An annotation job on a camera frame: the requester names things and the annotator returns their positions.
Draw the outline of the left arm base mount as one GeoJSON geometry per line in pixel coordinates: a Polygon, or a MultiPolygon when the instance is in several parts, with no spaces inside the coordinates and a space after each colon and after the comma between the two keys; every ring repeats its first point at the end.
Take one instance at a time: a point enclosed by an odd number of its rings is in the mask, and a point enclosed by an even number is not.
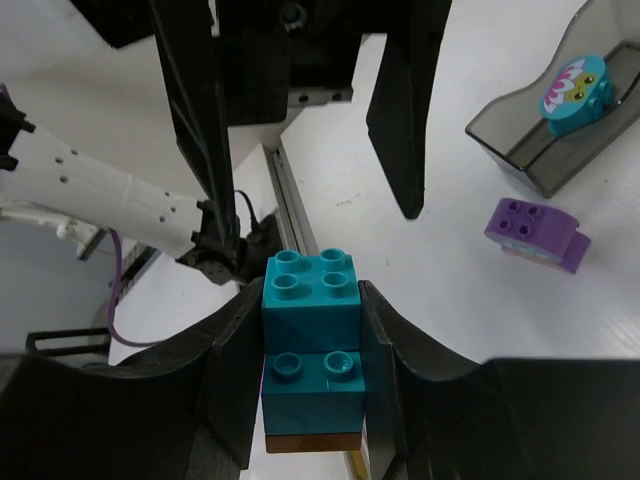
{"type": "Polygon", "coordinates": [[[238,240],[238,250],[234,257],[222,251],[220,234],[215,222],[213,202],[198,201],[196,206],[203,213],[199,232],[193,232],[194,247],[177,259],[186,267],[200,271],[216,285],[237,282],[241,289],[266,273],[268,259],[282,249],[276,217],[267,215],[258,220],[249,196],[236,190],[245,201],[250,216],[249,234],[238,240]]]}

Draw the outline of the teal arch lego brick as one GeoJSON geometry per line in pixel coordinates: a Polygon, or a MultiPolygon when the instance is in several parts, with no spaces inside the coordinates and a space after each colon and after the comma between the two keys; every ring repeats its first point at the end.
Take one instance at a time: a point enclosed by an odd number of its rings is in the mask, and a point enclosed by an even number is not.
{"type": "Polygon", "coordinates": [[[539,102],[539,111],[550,133],[562,137],[600,120],[614,100],[615,86],[605,59],[585,55],[560,68],[539,102]]]}

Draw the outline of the orange lego base plate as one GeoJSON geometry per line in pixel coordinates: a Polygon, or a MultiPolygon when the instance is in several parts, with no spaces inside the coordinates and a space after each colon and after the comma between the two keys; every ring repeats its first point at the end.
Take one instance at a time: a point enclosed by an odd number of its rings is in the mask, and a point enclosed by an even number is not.
{"type": "Polygon", "coordinates": [[[350,452],[358,451],[361,444],[361,433],[265,436],[269,454],[350,452]]]}

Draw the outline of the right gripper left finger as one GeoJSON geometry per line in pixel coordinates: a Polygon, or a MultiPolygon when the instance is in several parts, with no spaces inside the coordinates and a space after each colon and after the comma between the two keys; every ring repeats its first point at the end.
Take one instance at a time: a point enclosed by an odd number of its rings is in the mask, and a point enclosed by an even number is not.
{"type": "Polygon", "coordinates": [[[236,479],[264,360],[263,283],[116,366],[1,357],[5,479],[236,479]]]}

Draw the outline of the teal stepped lego brick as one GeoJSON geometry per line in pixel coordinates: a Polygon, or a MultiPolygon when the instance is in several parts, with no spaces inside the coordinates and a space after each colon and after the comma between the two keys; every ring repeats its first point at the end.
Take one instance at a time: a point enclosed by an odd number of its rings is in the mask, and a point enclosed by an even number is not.
{"type": "Polygon", "coordinates": [[[261,318],[269,436],[358,434],[364,423],[361,297],[353,259],[283,250],[268,261],[261,318]]]}

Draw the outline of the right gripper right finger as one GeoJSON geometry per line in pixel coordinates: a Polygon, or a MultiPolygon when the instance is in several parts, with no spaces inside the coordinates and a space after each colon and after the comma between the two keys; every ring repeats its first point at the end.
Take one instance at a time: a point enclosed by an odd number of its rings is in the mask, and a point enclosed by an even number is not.
{"type": "Polygon", "coordinates": [[[359,285],[365,423],[375,479],[635,479],[639,364],[475,363],[359,285]]]}

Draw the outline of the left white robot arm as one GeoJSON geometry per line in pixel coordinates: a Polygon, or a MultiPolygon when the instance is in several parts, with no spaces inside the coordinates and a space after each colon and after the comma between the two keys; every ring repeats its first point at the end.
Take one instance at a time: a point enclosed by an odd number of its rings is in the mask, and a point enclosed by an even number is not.
{"type": "Polygon", "coordinates": [[[278,123],[291,106],[346,102],[361,40],[386,44],[366,116],[407,219],[424,205],[426,122],[447,1],[76,1],[109,46],[153,38],[177,146],[197,200],[80,153],[1,100],[1,197],[114,229],[216,284],[261,277],[274,241],[240,233],[228,131],[278,123]]]}

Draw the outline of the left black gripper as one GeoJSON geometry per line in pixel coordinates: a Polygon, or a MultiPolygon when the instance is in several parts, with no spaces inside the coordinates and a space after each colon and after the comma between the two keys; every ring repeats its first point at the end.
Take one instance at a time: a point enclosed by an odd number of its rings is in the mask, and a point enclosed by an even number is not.
{"type": "Polygon", "coordinates": [[[353,96],[360,45],[387,35],[366,115],[371,144],[407,219],[424,206],[426,123],[452,3],[150,1],[180,152],[207,198],[180,261],[234,280],[240,254],[228,125],[279,123],[288,109],[353,96]]]}

